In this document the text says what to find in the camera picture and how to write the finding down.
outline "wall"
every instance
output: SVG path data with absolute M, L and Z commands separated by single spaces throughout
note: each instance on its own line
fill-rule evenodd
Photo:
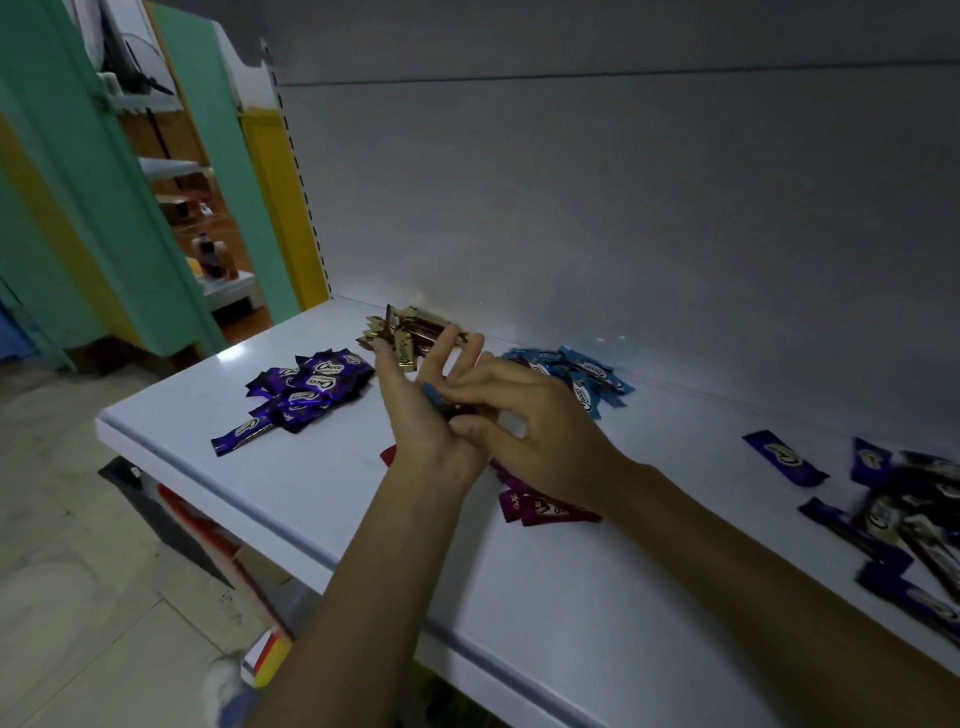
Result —
M 274 2 L 332 292 L 960 436 L 960 7 L 865 7 Z
M 214 23 L 213 27 L 217 32 L 217 44 L 224 57 L 224 65 L 227 68 L 237 107 L 239 109 L 276 109 L 276 97 L 274 88 L 270 84 L 270 71 L 267 70 L 267 64 L 261 62 L 258 66 L 249 66 L 243 63 L 224 32 L 224 27 L 220 23 Z

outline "floor tile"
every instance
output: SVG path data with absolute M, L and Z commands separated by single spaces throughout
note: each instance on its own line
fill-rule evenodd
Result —
M 0 573 L 0 728 L 22 725 L 158 600 L 140 582 L 105 584 L 65 548 Z
M 160 602 L 25 728 L 205 728 L 201 684 L 219 655 Z
M 224 652 L 247 649 L 265 629 L 243 596 L 166 544 L 141 578 Z

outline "maroon candy wrapper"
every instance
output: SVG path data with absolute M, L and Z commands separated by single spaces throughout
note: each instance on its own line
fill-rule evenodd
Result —
M 523 525 L 573 523 L 577 521 L 599 523 L 601 521 L 600 516 L 586 508 L 578 508 L 546 496 L 521 497 L 519 505 L 520 522 Z
M 503 520 L 507 523 L 513 523 L 520 520 L 520 501 L 523 498 L 532 497 L 527 494 L 517 493 L 516 491 L 504 491 L 500 494 L 500 511 L 503 513 Z

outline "purple candy wrapper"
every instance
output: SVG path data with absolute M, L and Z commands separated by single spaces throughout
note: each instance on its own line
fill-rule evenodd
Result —
M 881 599 L 896 604 L 911 617 L 919 619 L 960 647 L 960 611 L 928 594 L 880 564 L 867 564 L 856 581 Z
M 298 356 L 297 363 L 302 372 L 315 375 L 357 376 L 373 371 L 370 364 L 349 349 L 340 349 L 338 352 L 328 349 L 309 358 Z
M 274 424 L 270 421 L 270 418 L 265 415 L 260 415 L 247 420 L 222 437 L 213 438 L 210 440 L 210 444 L 213 446 L 214 452 L 217 453 L 217 457 L 221 457 L 228 452 L 233 452 L 241 445 L 246 445 L 254 437 L 262 435 L 267 430 L 273 428 Z
M 850 523 L 850 516 L 839 508 L 827 505 L 817 497 L 798 508 L 801 513 L 829 528 L 840 538 L 850 542 L 871 558 L 881 562 L 893 573 L 903 573 L 913 563 L 913 557 L 898 546 L 881 541 Z
M 829 478 L 829 475 L 806 462 L 768 429 L 744 435 L 743 439 L 795 485 L 812 488 Z

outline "candy pile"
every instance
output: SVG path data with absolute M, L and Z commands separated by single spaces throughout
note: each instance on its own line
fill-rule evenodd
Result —
M 960 604 L 960 560 L 949 546 L 960 546 L 960 465 L 911 450 L 894 454 L 854 438 L 850 477 L 870 488 L 863 508 L 848 518 L 850 526 L 888 548 L 909 547 Z M 877 559 L 856 580 L 960 646 L 960 607 L 911 584 L 901 573 Z
M 490 464 L 496 473 L 496 479 L 508 488 L 499 497 L 503 520 L 507 523 L 520 521 L 523 525 L 543 525 L 576 521 L 600 522 L 600 516 L 586 508 L 564 503 L 534 490 L 497 460 L 491 460 Z
M 384 318 L 367 317 L 367 330 L 357 339 L 357 344 L 372 352 L 373 339 L 385 339 L 394 345 L 400 369 L 415 372 L 417 357 L 426 356 L 433 349 L 437 338 L 449 324 L 447 319 L 414 305 L 397 309 L 388 304 Z M 461 332 L 458 343 L 462 346 L 466 342 L 467 335 Z
M 810 488 L 829 478 L 769 430 L 743 439 L 796 485 Z M 817 497 L 800 512 L 873 559 L 857 583 L 960 646 L 960 607 L 902 577 L 914 562 L 912 551 L 960 604 L 960 558 L 950 547 L 960 546 L 960 465 L 911 450 L 894 454 L 856 437 L 850 480 L 870 489 L 855 512 Z
M 373 376 L 373 367 L 348 349 L 297 356 L 297 369 L 274 367 L 247 385 L 247 397 L 264 397 L 251 419 L 210 440 L 218 456 L 233 452 L 274 427 L 300 432 L 345 402 L 356 400 Z
M 501 358 L 565 381 L 593 420 L 600 419 L 597 409 L 600 400 L 612 407 L 625 407 L 627 405 L 620 397 L 635 390 L 613 373 L 613 367 L 567 347 L 560 347 L 556 352 L 549 349 L 510 349 Z

